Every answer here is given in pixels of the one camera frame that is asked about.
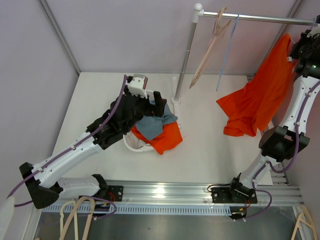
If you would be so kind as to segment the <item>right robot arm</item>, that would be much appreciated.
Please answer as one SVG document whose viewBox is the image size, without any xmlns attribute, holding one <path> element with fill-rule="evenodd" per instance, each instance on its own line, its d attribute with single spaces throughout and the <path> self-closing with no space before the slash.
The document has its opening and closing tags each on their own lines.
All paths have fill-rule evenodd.
<svg viewBox="0 0 320 240">
<path fill-rule="evenodd" d="M 302 32 L 297 43 L 284 35 L 242 89 L 220 98 L 228 116 L 224 134 L 255 136 L 263 131 L 259 153 L 252 164 L 230 183 L 207 190 L 215 204 L 257 203 L 257 185 L 284 160 L 293 163 L 309 144 L 307 121 L 320 91 L 320 30 Z"/>
</svg>

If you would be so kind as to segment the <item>grey-blue t-shirt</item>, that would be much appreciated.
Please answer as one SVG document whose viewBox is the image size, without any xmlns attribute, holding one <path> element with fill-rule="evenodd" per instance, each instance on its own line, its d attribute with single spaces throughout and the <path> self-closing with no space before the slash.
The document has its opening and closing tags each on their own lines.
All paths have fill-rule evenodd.
<svg viewBox="0 0 320 240">
<path fill-rule="evenodd" d="M 166 103 L 163 116 L 144 116 L 135 126 L 145 139 L 151 141 L 164 132 L 164 125 L 174 123 L 177 120 L 178 117 L 171 112 L 170 107 Z"/>
</svg>

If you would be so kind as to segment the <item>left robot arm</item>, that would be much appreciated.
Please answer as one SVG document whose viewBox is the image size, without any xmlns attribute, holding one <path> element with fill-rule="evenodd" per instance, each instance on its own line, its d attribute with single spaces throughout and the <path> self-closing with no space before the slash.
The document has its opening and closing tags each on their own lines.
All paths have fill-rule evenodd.
<svg viewBox="0 0 320 240">
<path fill-rule="evenodd" d="M 44 209 L 59 199 L 82 196 L 90 196 L 97 201 L 106 199 L 109 186 L 100 174 L 85 178 L 64 178 L 63 175 L 122 140 L 144 116 L 161 117 L 167 101 L 158 91 L 153 95 L 154 103 L 151 103 L 148 97 L 134 96 L 126 91 L 65 150 L 39 164 L 22 164 L 19 170 L 35 208 Z"/>
</svg>

